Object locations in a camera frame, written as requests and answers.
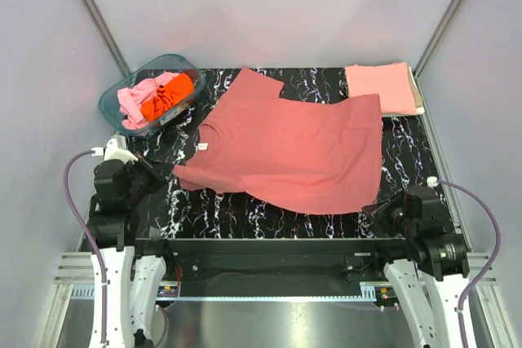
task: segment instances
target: white connector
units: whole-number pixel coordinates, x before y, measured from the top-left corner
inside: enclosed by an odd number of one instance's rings
[[[105,154],[105,149],[103,147],[94,147],[92,150],[92,156],[103,156]]]
[[[428,187],[438,187],[439,179],[435,176],[428,177],[426,180],[426,184]]]
[[[129,161],[136,162],[138,160],[132,152],[126,149],[125,138],[119,134],[113,136],[107,143],[104,160],[108,161],[109,159],[118,159],[123,163]]]

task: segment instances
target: black marble table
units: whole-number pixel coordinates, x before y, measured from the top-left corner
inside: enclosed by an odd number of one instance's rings
[[[184,164],[196,151],[197,127],[227,91],[240,69],[205,70],[207,86],[201,98],[158,133],[129,138],[129,149],[153,161]],[[256,69],[283,81],[284,99],[334,104],[347,97],[344,68]],[[136,82],[161,71],[143,71]],[[423,185],[437,175],[427,136],[418,117],[383,119],[383,165],[378,200],[397,190]],[[440,200],[445,205],[444,194]],[[174,238],[366,238],[371,222],[363,213],[342,215],[297,214],[255,199],[245,193],[216,194],[210,189],[188,192],[171,175],[167,186],[148,196],[139,206],[139,238],[149,231]]]

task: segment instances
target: blue plastic bin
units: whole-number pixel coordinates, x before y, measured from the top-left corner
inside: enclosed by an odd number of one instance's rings
[[[120,112],[120,103],[117,100],[117,91],[124,87],[132,87],[137,83],[148,77],[157,77],[169,71],[172,73],[186,73],[194,82],[194,92],[187,98],[181,101],[176,106],[172,107],[168,112],[165,112],[154,122],[139,130],[128,130],[122,125],[125,115]],[[105,120],[114,127],[120,134],[127,136],[142,136],[147,137],[155,132],[158,132],[170,120],[181,114],[196,97],[203,91],[206,85],[205,74],[198,68],[190,64],[183,56],[180,55],[163,55],[150,63],[145,64],[125,79],[118,82],[116,85],[108,89],[101,96],[98,106],[105,117]]]

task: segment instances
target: folded clothing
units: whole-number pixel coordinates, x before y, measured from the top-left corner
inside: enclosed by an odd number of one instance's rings
[[[174,174],[189,191],[246,192],[304,214],[372,204],[381,181],[378,95],[312,104],[243,69],[199,127],[198,151]]]
[[[141,114],[145,120],[152,122],[167,112],[173,106],[194,91],[194,83],[189,75],[182,73],[163,87],[156,90],[156,94],[141,105]]]
[[[164,86],[178,73],[163,73],[159,77],[144,79],[136,86],[118,90],[117,99],[120,103],[120,112],[126,115],[122,121],[128,130],[139,130],[148,125],[148,121],[141,112],[142,103],[154,97],[156,90]]]
[[[378,94],[383,114],[417,115],[407,63],[346,67],[348,96]]]

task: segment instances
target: orange cloth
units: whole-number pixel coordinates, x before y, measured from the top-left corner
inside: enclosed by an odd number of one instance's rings
[[[153,122],[173,106],[179,104],[194,91],[194,83],[189,75],[182,73],[156,90],[150,100],[141,104],[141,114],[148,122]]]

